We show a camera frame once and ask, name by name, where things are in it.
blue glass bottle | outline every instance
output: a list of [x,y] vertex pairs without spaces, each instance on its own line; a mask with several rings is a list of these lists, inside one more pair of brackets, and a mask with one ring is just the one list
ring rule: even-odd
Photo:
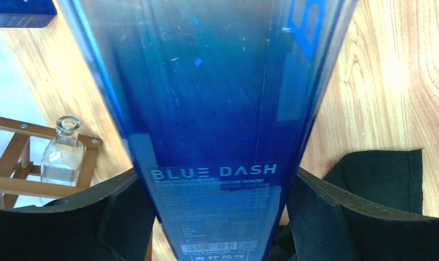
[[63,1],[179,260],[263,260],[354,0]]

clear glass bottle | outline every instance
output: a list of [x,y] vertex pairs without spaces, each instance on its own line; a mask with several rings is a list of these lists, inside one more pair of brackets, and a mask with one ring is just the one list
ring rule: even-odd
[[57,137],[50,141],[41,162],[40,181],[75,186],[85,147],[77,140],[79,119],[63,116],[57,121]]

blue box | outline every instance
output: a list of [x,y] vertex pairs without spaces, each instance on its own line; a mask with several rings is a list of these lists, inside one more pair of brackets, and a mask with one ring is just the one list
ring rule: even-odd
[[52,0],[0,0],[0,28],[42,28],[56,15]]

bottle label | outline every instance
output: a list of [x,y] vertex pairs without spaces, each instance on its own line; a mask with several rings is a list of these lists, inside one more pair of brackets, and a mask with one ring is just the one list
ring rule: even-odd
[[180,260],[260,260],[279,207],[279,163],[147,170]]
[[0,15],[0,27],[27,27],[33,15]]

wood grain surface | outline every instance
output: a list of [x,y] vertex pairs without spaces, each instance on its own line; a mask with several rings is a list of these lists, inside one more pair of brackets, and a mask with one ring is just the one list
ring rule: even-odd
[[[48,28],[4,35],[48,124],[76,115],[103,139],[95,182],[130,168],[61,12]],[[415,148],[424,148],[424,214],[439,216],[439,0],[360,0],[301,165],[323,177],[352,151]],[[153,258],[174,260],[157,222]]]

